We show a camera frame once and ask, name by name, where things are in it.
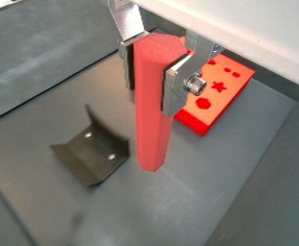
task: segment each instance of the black metal bracket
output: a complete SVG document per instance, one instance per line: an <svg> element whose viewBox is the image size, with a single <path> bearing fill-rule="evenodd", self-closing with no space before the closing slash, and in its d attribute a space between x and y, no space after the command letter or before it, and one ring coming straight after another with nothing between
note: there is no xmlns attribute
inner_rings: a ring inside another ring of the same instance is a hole
<svg viewBox="0 0 299 246"><path fill-rule="evenodd" d="M93 187L128 159L128 139L106 128L89 105L85 110L90 125L65 144L53 144L50 149L85 187Z"/></svg>

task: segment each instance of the metal bracket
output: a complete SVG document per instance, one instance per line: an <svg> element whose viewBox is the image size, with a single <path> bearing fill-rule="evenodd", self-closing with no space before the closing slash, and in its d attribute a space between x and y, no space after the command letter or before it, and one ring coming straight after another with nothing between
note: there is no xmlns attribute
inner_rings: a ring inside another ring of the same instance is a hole
<svg viewBox="0 0 299 246"><path fill-rule="evenodd" d="M118 33L117 50L122 59L125 86L134 89L133 78L133 42L148 33L144 30L138 7L126 0L105 0ZM193 32L185 32L185 47L193 51L173 64L164 74L161 110L172 117L182 108L186 93L200 95L205 82L200 78L200 70L208 59L220 52L218 46L198 37Z"/></svg>
<svg viewBox="0 0 299 246"><path fill-rule="evenodd" d="M85 105L90 125L65 144L53 144L61 163L85 187L101 184L128 159L128 139L114 134Z"/></svg>
<svg viewBox="0 0 299 246"><path fill-rule="evenodd" d="M201 66L221 52L221 47L209 40L197 36L193 32L185 31L184 46L193 51L165 71L164 92L162 92L162 113L172 117L182 108L186 93L200 95L205 88L205 82L200 79Z"/></svg>

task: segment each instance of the gray table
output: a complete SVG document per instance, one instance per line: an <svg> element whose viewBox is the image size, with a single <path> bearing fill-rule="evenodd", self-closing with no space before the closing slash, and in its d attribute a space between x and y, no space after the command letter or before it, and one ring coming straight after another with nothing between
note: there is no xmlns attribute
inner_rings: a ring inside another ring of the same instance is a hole
<svg viewBox="0 0 299 246"><path fill-rule="evenodd" d="M88 192L49 149L88 125L82 105L129 137L130 158ZM164 166L134 157L133 93L112 55L0 118L0 190L39 245L202 245L293 101L251 80L204 138L173 123Z"/></svg>

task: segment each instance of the red block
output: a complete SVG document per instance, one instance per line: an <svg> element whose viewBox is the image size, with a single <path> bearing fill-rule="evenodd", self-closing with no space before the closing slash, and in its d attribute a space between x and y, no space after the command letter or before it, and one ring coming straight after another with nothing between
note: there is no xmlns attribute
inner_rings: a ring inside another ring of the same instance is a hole
<svg viewBox="0 0 299 246"><path fill-rule="evenodd" d="M177 37L149 34L133 44L136 147L140 167L150 172L164 163L172 120L160 109L165 68L185 54Z"/></svg>
<svg viewBox="0 0 299 246"><path fill-rule="evenodd" d="M186 96L182 109L174 118L200 136L213 126L226 107L244 89L253 71L218 54L202 66L206 87L196 97Z"/></svg>

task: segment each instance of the screw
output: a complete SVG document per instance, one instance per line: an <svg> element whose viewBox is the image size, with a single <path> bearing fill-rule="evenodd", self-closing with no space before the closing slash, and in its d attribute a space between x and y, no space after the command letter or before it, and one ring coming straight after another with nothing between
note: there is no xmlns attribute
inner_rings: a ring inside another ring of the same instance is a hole
<svg viewBox="0 0 299 246"><path fill-rule="evenodd" d="M213 53L216 52L217 49L218 49L218 45L214 44L214 47L213 47Z"/></svg>
<svg viewBox="0 0 299 246"><path fill-rule="evenodd" d="M205 81L198 77L196 73L184 82L184 90L188 91L194 96L198 96L205 88Z"/></svg>
<svg viewBox="0 0 299 246"><path fill-rule="evenodd" d="M109 156L108 156L108 160L113 160L116 158L116 155L114 154L110 154Z"/></svg>

